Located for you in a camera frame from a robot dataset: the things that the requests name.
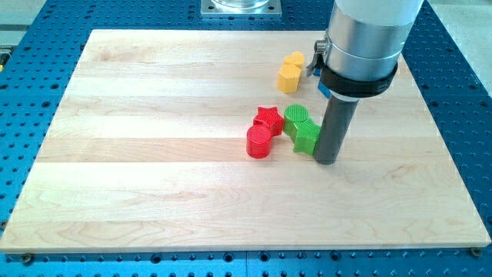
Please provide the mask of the blue block behind arm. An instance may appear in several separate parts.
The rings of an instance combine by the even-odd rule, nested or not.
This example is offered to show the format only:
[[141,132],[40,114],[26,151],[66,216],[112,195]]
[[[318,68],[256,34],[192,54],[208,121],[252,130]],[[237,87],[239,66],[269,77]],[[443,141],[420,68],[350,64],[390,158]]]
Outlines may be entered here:
[[325,97],[325,98],[330,98],[331,97],[331,90],[324,85],[322,82],[319,82],[317,85],[317,89],[319,92]]

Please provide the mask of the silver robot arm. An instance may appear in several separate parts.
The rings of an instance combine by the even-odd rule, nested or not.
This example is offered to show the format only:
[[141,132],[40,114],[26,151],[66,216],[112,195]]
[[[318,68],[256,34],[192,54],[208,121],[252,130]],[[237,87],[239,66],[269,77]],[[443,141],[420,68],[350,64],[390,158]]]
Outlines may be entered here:
[[356,81],[387,77],[397,64],[423,0],[335,0],[326,65]]

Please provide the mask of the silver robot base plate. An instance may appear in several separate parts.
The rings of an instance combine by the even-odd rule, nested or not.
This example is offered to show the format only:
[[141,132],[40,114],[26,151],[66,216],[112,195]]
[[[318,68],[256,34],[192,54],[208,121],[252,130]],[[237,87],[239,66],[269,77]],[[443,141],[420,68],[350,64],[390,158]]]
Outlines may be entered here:
[[280,0],[201,0],[203,17],[281,16]]

